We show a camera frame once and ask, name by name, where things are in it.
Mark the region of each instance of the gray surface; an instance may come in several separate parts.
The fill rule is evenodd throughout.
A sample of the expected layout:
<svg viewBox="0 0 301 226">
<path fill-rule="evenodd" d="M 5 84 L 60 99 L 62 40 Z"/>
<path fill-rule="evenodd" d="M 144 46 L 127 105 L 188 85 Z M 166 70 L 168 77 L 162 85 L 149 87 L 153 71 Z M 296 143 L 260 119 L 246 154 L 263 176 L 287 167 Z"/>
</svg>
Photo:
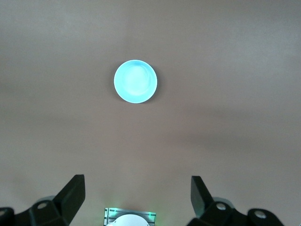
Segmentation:
<svg viewBox="0 0 301 226">
<path fill-rule="evenodd" d="M 85 174 L 71 225 L 105 207 L 193 217 L 190 177 L 246 213 L 301 222 L 301 2 L 0 1 L 0 206 L 17 212 Z M 145 104 L 118 66 L 158 74 Z"/>
</svg>

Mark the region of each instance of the screw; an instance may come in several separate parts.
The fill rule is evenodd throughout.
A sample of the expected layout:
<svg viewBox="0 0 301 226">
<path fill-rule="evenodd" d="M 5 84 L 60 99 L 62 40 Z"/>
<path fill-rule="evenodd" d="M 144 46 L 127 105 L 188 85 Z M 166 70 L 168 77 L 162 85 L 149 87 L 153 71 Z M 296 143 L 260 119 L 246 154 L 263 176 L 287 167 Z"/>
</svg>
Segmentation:
<svg viewBox="0 0 301 226">
<path fill-rule="evenodd" d="M 256 215 L 256 217 L 261 218 L 261 219 L 265 219 L 267 218 L 267 216 L 264 214 L 264 212 L 260 211 L 260 210 L 256 210 L 254 212 L 254 214 Z"/>
<path fill-rule="evenodd" d="M 0 217 L 3 216 L 5 214 L 6 210 L 1 210 L 0 211 Z"/>
<path fill-rule="evenodd" d="M 222 203 L 218 203 L 218 204 L 216 205 L 216 207 L 217 207 L 219 210 L 226 210 L 226 206 L 225 206 L 224 204 L 222 204 Z"/>
<path fill-rule="evenodd" d="M 43 202 L 41 204 L 38 205 L 38 209 L 42 209 L 42 208 L 45 208 L 47 206 L 47 203 L 46 202 Z"/>
</svg>

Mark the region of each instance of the light blue bowl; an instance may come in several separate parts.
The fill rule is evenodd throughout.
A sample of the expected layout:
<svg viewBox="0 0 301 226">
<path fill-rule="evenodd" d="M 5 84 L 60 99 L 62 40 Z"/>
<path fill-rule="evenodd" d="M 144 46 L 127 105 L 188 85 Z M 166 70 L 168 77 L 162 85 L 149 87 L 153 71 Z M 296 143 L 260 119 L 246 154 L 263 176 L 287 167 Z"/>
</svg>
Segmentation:
<svg viewBox="0 0 301 226">
<path fill-rule="evenodd" d="M 114 86 L 122 99 L 138 104 L 147 101 L 155 93 L 157 76 L 148 63 L 129 60 L 117 69 Z"/>
</svg>

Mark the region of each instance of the silver bolt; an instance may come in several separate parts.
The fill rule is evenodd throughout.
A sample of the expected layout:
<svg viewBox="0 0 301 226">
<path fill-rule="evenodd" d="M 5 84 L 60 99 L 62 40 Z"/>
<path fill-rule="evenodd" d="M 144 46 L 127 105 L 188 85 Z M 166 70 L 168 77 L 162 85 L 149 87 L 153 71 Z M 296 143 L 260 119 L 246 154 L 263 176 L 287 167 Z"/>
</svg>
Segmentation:
<svg viewBox="0 0 301 226">
<path fill-rule="evenodd" d="M 256 215 L 256 217 L 261 218 L 261 219 L 265 219 L 267 218 L 267 215 L 264 214 L 264 212 L 260 211 L 260 210 L 256 210 L 254 212 L 254 214 Z"/>
<path fill-rule="evenodd" d="M 41 204 L 38 205 L 38 209 L 42 209 L 42 208 L 45 208 L 47 206 L 47 203 L 46 202 L 43 202 Z"/>
<path fill-rule="evenodd" d="M 3 216 L 5 214 L 5 212 L 6 212 L 5 210 L 1 210 L 0 211 L 0 217 Z"/>
<path fill-rule="evenodd" d="M 219 210 L 226 210 L 226 206 L 225 206 L 224 204 L 222 204 L 222 203 L 218 203 L 218 204 L 216 205 L 216 207 L 217 207 Z"/>
</svg>

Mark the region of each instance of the table surface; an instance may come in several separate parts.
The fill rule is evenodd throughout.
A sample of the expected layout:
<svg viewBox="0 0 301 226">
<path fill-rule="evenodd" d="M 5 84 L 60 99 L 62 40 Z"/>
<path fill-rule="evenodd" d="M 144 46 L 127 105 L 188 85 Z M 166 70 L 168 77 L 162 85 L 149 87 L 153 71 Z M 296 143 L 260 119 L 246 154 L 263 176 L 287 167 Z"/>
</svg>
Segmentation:
<svg viewBox="0 0 301 226">
<path fill-rule="evenodd" d="M 75 174 L 104 208 L 193 217 L 190 178 L 246 214 L 301 223 L 301 2 L 0 1 L 0 206 L 21 212 Z M 140 59 L 155 95 L 131 104 L 113 78 Z"/>
</svg>

